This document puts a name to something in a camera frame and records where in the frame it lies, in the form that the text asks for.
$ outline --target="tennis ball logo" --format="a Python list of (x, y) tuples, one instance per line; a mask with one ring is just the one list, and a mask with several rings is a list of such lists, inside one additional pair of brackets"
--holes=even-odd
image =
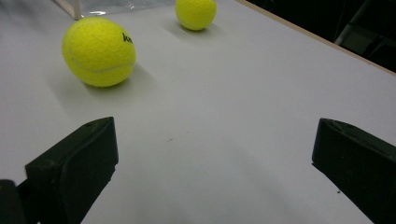
[(72, 73), (95, 87), (117, 85), (134, 68), (132, 38), (121, 26), (105, 18), (83, 19), (70, 26), (62, 52)]
[(176, 0), (175, 10), (182, 26), (199, 31), (215, 19), (217, 5), (214, 0)]

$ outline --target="yellow tennis ball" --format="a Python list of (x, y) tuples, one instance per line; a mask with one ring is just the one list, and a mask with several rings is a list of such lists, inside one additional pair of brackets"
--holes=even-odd
[(181, 25), (198, 31), (206, 28), (215, 19), (215, 0), (176, 0), (176, 15)]
[(96, 87), (116, 85), (134, 68), (131, 37), (105, 18), (82, 19), (71, 25), (64, 35), (62, 53), (74, 75)]

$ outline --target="dark background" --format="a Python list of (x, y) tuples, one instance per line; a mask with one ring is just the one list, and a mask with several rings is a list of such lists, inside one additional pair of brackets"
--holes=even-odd
[(396, 72), (396, 0), (248, 1)]

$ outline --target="clear plastic container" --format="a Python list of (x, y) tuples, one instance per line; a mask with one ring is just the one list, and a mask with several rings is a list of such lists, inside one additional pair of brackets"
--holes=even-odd
[(176, 0), (55, 0), (73, 19), (172, 6)]

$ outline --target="white table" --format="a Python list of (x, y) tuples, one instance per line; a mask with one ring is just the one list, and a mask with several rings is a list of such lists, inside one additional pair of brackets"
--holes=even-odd
[(83, 223), (365, 224), (311, 165), (319, 118), (396, 145), (396, 77), (230, 0), (188, 32), (172, 7), (108, 15), (133, 38), (116, 88), (79, 82), (51, 1), (0, 4), (0, 178), (113, 116), (120, 163)]

